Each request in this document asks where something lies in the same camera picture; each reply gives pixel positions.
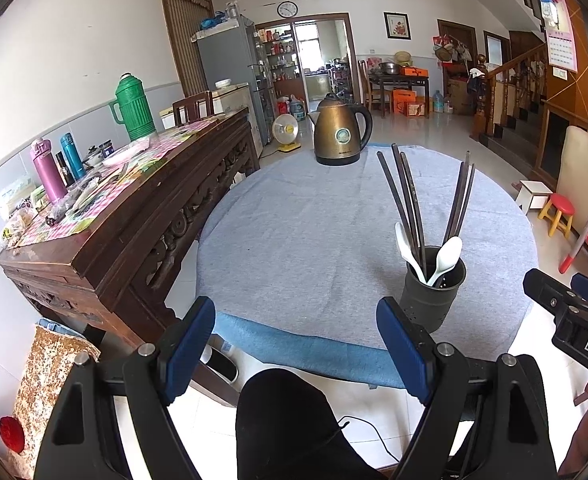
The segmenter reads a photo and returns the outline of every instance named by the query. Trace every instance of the striped curtain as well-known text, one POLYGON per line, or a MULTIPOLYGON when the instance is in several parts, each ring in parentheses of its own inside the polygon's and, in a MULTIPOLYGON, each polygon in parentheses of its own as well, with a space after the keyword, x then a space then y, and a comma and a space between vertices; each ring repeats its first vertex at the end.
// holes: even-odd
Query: striped curtain
POLYGON ((199 48, 190 41, 205 18, 214 15, 212 0, 163 0, 174 62, 186 96, 208 89, 199 48))

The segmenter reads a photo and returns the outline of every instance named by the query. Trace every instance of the round sticker on kettle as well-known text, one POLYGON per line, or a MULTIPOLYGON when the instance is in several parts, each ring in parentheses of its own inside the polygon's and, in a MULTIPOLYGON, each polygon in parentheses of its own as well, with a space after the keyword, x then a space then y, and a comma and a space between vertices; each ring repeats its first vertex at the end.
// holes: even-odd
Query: round sticker on kettle
POLYGON ((347 128, 339 128, 336 131, 336 140, 338 140, 341 144, 347 144, 350 142, 352 138, 352 134, 347 128))

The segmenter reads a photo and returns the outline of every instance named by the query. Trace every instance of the black bottle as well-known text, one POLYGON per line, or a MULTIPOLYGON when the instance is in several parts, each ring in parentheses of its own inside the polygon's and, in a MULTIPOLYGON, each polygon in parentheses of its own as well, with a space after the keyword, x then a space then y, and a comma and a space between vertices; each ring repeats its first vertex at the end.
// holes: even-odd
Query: black bottle
POLYGON ((58 152, 56 154, 56 162, 58 163, 58 168, 60 170, 61 176, 63 177, 63 180, 65 181, 65 185, 70 187, 72 184, 74 184, 74 176, 72 175, 72 172, 69 171, 68 165, 63 158, 63 152, 58 152))

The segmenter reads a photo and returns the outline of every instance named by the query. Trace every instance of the thermos handle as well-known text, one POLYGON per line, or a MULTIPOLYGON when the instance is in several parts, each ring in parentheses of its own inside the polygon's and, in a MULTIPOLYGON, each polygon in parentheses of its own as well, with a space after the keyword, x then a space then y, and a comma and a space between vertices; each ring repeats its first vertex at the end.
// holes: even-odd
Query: thermos handle
POLYGON ((348 105, 352 113, 361 114, 365 119, 365 133, 360 139, 360 148, 365 148, 365 145, 370 142, 370 137, 372 136, 372 114, 370 111, 363 105, 348 105))
POLYGON ((110 102, 110 110, 112 111, 112 115, 114 116, 114 120, 116 121, 117 124, 125 124, 125 121, 119 119, 116 116, 116 110, 114 109, 114 105, 118 104, 118 101, 111 101, 110 102))

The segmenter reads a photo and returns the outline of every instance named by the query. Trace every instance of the dark wooden table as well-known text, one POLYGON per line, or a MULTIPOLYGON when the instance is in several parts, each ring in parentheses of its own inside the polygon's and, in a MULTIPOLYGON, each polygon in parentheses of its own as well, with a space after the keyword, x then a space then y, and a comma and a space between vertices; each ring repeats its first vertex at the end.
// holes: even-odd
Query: dark wooden table
MULTIPOLYGON (((74 317, 132 348, 156 341, 177 321, 165 298, 181 260, 234 176, 259 169, 247 117, 247 108, 228 114, 168 152, 81 233, 2 251, 5 274, 44 316, 74 317)), ((238 393, 200 362, 193 381, 236 404, 238 393)))
MULTIPOLYGON (((425 117, 430 116, 430 80, 427 76, 419 75, 389 75, 379 70, 370 72, 370 81, 380 86, 380 94, 385 95, 385 85, 394 85, 398 88, 412 89, 412 86, 425 88, 425 117)), ((380 112, 385 117, 385 105, 382 104, 380 112)))

